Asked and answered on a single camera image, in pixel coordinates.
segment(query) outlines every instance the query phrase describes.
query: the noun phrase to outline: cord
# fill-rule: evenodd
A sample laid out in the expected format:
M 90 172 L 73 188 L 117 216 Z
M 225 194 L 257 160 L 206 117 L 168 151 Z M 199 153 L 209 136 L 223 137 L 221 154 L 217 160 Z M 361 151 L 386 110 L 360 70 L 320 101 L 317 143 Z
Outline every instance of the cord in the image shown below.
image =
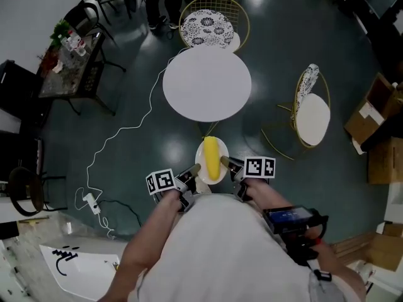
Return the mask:
M 119 200 L 106 200 L 106 199 L 103 199 L 98 203 L 98 205 L 96 205 L 96 207 L 99 206 L 101 203 L 118 203 L 118 204 L 121 204 L 124 207 L 127 207 L 132 212 L 132 214 L 136 216 L 137 222 L 139 223 L 139 226 L 140 227 L 142 226 L 141 221 L 140 221 L 140 216 L 128 204 L 125 204 L 125 203 L 123 203 L 123 202 L 121 202 Z
M 182 49 L 176 54 L 176 56 L 178 56 L 183 50 L 186 50 L 186 49 L 187 49 L 187 48 L 182 48 Z M 105 142 L 104 142 L 104 144 L 103 144 L 101 150 L 95 152 L 95 154 L 94 154 L 94 159 L 93 159 L 92 163 L 91 163 L 89 166 L 87 166 L 87 188 L 88 188 L 88 189 L 91 189 L 91 190 L 99 191 L 99 194 L 98 194 L 98 196 L 95 198 L 95 201 L 97 201 L 98 198 L 103 194 L 103 190 L 89 186 L 89 168 L 91 168 L 91 167 L 94 165 L 96 155 L 99 154 L 99 153 L 101 153 L 101 152 L 103 151 L 103 149 L 105 148 L 106 143 L 107 143 L 109 140 L 112 140 L 113 138 L 115 138 L 115 137 L 120 133 L 120 131 L 122 131 L 122 130 L 133 130 L 133 129 L 136 129 L 136 128 L 140 128 L 140 127 L 142 126 L 144 119 L 145 119 L 145 118 L 147 117 L 147 115 L 150 114 L 151 111 L 152 111 L 151 96 L 152 96 L 152 92 L 153 92 L 155 86 L 157 85 L 157 83 L 158 83 L 158 81 L 159 81 L 159 76 L 160 76 L 163 72 L 165 72 L 165 70 L 167 69 L 169 63 L 170 63 L 170 62 L 172 61 L 172 59 L 174 59 L 176 56 L 170 58 L 170 59 L 168 60 L 167 66 L 166 66 L 162 71 L 160 71 L 160 72 L 158 73 L 157 80 L 156 80 L 156 82 L 154 83 L 154 85 L 153 85 L 153 87 L 152 87 L 152 89 L 151 89 L 151 91 L 150 91 L 150 96 L 149 96 L 150 110 L 143 116 L 143 118 L 142 118 L 141 121 L 140 121 L 140 124 L 137 125 L 137 126 L 123 126 L 123 127 L 119 128 L 119 130 L 115 133 L 115 135 L 113 135 L 112 137 L 107 138 L 107 139 L 105 140 Z M 75 195 L 75 198 L 74 198 L 74 206 L 76 207 L 76 210 L 82 210 L 85 206 L 88 205 L 88 203 L 86 203 L 84 206 L 82 206 L 82 207 L 80 207 L 80 208 L 77 208 L 77 206 L 76 206 L 77 192 L 78 192 L 78 190 L 80 190 L 80 189 L 82 189 L 82 197 L 84 197 L 84 188 L 83 188 L 83 187 L 78 188 L 78 189 L 76 190 L 76 195 Z M 115 238 L 114 236 L 110 237 L 110 232 L 114 231 L 114 229 L 109 228 L 109 226 L 108 226 L 108 220 L 106 219 L 106 217 L 102 217 L 102 222 L 103 222 L 103 224 L 102 224 L 102 223 L 101 223 L 101 217 L 100 217 L 100 215 L 98 214 L 98 220 L 99 220 L 99 224 L 101 225 L 101 227 L 108 230 L 108 233 L 106 234 L 106 236 L 107 236 L 108 238 L 114 239 L 114 238 Z

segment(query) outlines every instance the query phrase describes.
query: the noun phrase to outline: electronic device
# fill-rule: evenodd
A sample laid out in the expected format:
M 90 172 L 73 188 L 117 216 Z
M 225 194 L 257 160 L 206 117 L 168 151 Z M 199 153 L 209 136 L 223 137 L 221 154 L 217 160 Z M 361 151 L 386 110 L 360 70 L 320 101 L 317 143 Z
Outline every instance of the electronic device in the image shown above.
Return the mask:
M 91 193 L 87 193 L 87 195 L 85 197 L 83 197 L 84 201 L 88 202 L 89 207 L 91 208 L 91 210 L 93 211 L 94 215 L 97 215 L 101 212 L 93 194 Z
M 317 258 L 318 253 L 311 249 L 326 232 L 328 216 L 321 216 L 315 209 L 304 206 L 283 207 L 263 211 L 263 218 L 270 230 L 283 240 L 287 254 L 301 266 L 309 266 L 308 261 Z M 305 236 L 307 230 L 322 227 L 317 238 Z

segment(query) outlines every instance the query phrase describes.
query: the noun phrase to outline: white paper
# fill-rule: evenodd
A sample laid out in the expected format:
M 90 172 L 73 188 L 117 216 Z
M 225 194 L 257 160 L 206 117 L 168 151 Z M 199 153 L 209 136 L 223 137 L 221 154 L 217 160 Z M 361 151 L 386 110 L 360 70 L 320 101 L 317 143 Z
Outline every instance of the white paper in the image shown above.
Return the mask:
M 383 116 L 368 102 L 360 109 L 360 115 L 366 118 L 368 115 L 378 124 L 381 125 L 385 119 Z

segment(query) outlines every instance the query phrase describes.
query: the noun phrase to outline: gold metal chair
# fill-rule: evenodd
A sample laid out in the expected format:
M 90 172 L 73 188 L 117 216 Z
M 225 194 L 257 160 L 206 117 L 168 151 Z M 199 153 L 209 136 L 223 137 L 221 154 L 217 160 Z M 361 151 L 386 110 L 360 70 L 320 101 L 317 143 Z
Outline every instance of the gold metal chair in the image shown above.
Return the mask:
M 290 121 L 289 121 L 289 122 L 286 122 L 286 123 L 280 123 L 280 125 L 288 125 L 288 124 L 289 124 L 289 125 L 291 126 L 291 128 L 297 133 L 298 140 L 299 140 L 299 142 L 300 142 L 300 143 L 303 145 L 303 147 L 304 147 L 303 153 L 304 153 L 306 150 L 310 149 L 310 148 L 314 148 L 314 147 L 318 146 L 318 145 L 311 145 L 311 144 L 308 144 L 307 142 L 305 142 L 304 140 L 301 139 L 301 136 L 300 136 L 300 134 L 299 134 L 299 132 L 298 132 L 297 124 L 296 124 L 296 122 L 295 122 L 296 117 L 297 117 L 297 111 L 298 111 L 298 104 L 297 104 L 298 93 L 300 92 L 302 79 L 303 79 L 305 73 L 306 73 L 306 70 L 302 72 L 302 74 L 301 74 L 301 76 L 300 76 L 300 79 L 298 80 L 297 87 L 296 87 L 296 89 L 295 89 L 294 102 L 277 104 L 277 107 L 282 108 L 282 109 L 285 109 L 285 110 L 287 110 L 287 111 L 290 112 Z M 325 89 L 326 96 L 327 96 L 327 105 L 328 105 L 329 110 L 330 110 L 330 94 L 329 94 L 329 87 L 327 86 L 327 82 L 326 82 L 326 80 L 325 80 L 325 77 L 322 75 L 321 72 L 319 72 L 319 76 L 321 77 L 321 79 L 322 79 L 322 81 L 323 81 L 323 83 L 324 83 L 324 89 Z M 284 104 L 292 104 L 292 108 L 288 108 L 288 107 L 285 106 Z M 289 156 L 289 155 L 287 155 L 287 154 L 284 154 L 282 151 L 280 151 L 278 148 L 276 148 L 276 147 L 273 145 L 273 143 L 269 140 L 269 138 L 268 138 L 267 134 L 264 132 L 264 129 L 263 129 L 263 128 L 261 128 L 261 133 L 263 134 L 264 138 L 265 138 L 266 141 L 269 143 L 269 145 L 270 145 L 274 150 L 276 150 L 279 154 L 281 154 L 282 156 L 284 156 L 284 157 L 286 157 L 286 158 L 288 158 L 288 159 L 290 159 L 290 160 L 293 160 L 293 161 L 295 160 L 295 158 L 293 158 L 293 157 L 291 157 L 291 156 Z
M 244 8 L 234 0 L 194 0 L 182 11 L 179 23 L 181 24 L 189 14 L 202 9 L 217 11 L 228 18 L 234 28 L 234 32 L 239 35 L 240 45 L 235 52 L 241 49 L 246 43 L 250 31 L 249 17 Z M 190 47 L 183 38 L 181 27 L 179 27 L 179 33 L 183 43 Z

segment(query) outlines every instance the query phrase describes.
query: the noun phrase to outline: power adapter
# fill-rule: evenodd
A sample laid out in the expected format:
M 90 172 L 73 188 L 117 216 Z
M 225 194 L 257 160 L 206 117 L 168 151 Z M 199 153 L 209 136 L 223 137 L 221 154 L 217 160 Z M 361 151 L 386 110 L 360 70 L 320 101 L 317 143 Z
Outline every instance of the power adapter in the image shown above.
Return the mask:
M 93 194 L 87 193 L 87 195 L 85 197 L 83 197 L 82 200 L 88 202 L 88 205 L 91 208 L 91 210 L 93 211 L 94 215 L 98 215 L 101 213 L 101 209 L 99 208 L 98 204 L 96 203 L 96 200 L 95 200 Z

